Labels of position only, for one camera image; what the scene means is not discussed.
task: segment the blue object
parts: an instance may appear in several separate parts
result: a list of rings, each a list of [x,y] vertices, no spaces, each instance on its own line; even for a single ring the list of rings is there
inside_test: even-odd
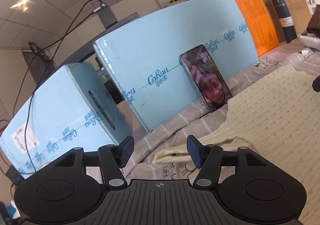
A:
[[[9,217],[12,219],[12,217],[16,213],[17,209],[15,207],[13,207],[11,204],[9,206],[6,206],[5,208],[7,209]]]
[[[7,158],[23,173],[34,172],[24,141],[29,103],[30,99],[0,139]],[[91,64],[74,63],[61,67],[36,91],[27,145],[38,170],[74,147],[97,151],[106,144],[118,145],[131,133],[131,126]]]
[[[101,63],[150,131],[198,98],[179,55],[204,44],[225,79],[258,61],[235,0],[190,0],[135,20],[98,39]]]

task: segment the round black pad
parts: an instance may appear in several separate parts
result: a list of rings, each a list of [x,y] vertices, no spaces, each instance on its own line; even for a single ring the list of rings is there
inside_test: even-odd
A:
[[[253,166],[226,178],[218,196],[231,214],[252,223],[298,218],[307,199],[300,182],[276,166]]]
[[[44,167],[18,185],[14,194],[21,216],[39,224],[78,220],[101,198],[99,183],[73,167]]]
[[[271,180],[255,180],[247,184],[247,193],[257,200],[272,201],[283,194],[280,184]]]
[[[72,183],[63,180],[45,182],[38,187],[39,197],[46,201],[61,201],[73,194],[75,187]]]

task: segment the silver screw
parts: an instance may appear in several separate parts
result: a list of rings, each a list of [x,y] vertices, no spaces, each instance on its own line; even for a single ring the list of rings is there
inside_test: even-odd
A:
[[[123,181],[122,179],[116,178],[116,179],[110,180],[110,181],[109,181],[109,184],[110,184],[111,186],[118,187],[118,186],[123,185],[123,184],[124,184],[124,181]]]
[[[196,181],[196,184],[201,187],[206,187],[212,184],[212,182],[209,179],[199,179]]]

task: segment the crosshair marking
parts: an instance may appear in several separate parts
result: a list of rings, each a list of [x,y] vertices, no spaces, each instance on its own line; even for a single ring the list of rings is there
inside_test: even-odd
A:
[[[155,186],[161,188],[161,187],[165,186],[165,184],[163,184],[163,183],[160,182],[160,183],[155,184]]]

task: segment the white label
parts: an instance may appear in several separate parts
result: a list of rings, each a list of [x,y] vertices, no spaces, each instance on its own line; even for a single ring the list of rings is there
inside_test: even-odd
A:
[[[286,18],[281,18],[280,23],[282,27],[288,27],[288,26],[293,26],[293,20],[292,17],[286,17]]]
[[[301,53],[305,58],[309,58],[311,55],[311,52],[308,50],[303,50],[303,51],[301,51]]]
[[[20,127],[17,131],[15,131],[11,135],[11,139],[13,140],[14,144],[22,154],[27,151],[25,138],[24,138],[25,129],[26,129],[26,124],[22,125],[22,127]],[[34,133],[29,127],[27,127],[27,131],[26,131],[26,140],[27,140],[28,150],[40,144],[38,139],[36,138],[36,136],[34,135]]]

